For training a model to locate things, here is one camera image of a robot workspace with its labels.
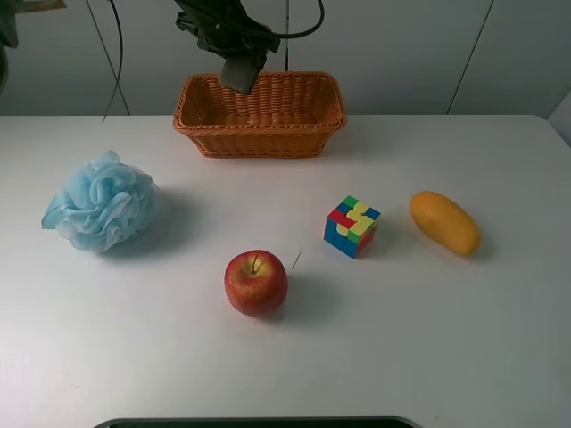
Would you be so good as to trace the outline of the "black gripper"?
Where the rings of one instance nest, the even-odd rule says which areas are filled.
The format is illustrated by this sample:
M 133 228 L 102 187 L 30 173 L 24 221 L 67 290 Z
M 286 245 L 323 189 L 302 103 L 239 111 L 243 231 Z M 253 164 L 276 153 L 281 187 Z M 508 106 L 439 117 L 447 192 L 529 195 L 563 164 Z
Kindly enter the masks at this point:
M 175 3 L 180 8 L 176 25 L 196 37 L 200 49 L 226 59 L 219 75 L 220 84 L 249 95 L 268 52 L 278 52 L 280 39 L 269 27 L 252 19 L 241 1 Z

